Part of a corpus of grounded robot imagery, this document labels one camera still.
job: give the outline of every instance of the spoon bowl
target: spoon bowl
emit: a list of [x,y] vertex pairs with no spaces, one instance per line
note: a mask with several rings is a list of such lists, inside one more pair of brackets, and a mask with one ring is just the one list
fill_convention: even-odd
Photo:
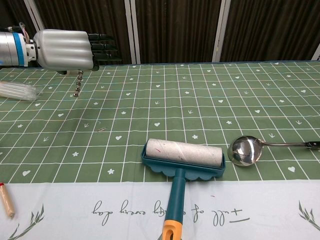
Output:
[[241,136],[228,148],[228,157],[235,165],[250,166],[259,160],[264,141],[254,136]]

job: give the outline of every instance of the orange handle tip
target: orange handle tip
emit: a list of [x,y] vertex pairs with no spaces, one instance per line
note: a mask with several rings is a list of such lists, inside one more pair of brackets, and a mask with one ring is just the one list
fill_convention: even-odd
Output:
[[182,223],[175,220],[165,220],[162,230],[162,240],[181,240]]

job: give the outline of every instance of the dark curtain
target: dark curtain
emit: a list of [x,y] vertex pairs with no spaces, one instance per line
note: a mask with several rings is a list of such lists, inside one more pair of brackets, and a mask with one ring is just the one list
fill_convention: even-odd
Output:
[[232,0],[221,62],[310,60],[320,43],[320,0]]
[[141,63],[211,62],[221,0],[135,0]]
[[34,0],[46,29],[108,34],[122,62],[131,64],[125,3],[123,0]]
[[23,0],[0,0],[0,27],[18,26],[19,22],[25,24],[25,29],[30,38],[36,33]]

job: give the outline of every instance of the lint roller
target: lint roller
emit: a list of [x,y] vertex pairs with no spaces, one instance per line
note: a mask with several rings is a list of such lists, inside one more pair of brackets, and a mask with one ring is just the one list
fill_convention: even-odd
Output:
[[149,139],[142,162],[156,173],[174,177],[162,230],[162,240],[180,240],[186,180],[220,177],[226,168],[220,147]]

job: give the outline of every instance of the lint roller handle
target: lint roller handle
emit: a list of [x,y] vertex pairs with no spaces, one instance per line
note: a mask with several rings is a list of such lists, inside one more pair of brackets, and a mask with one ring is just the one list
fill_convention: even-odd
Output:
[[178,168],[172,181],[172,187],[166,209],[162,230],[162,240],[180,240],[184,218],[186,171]]

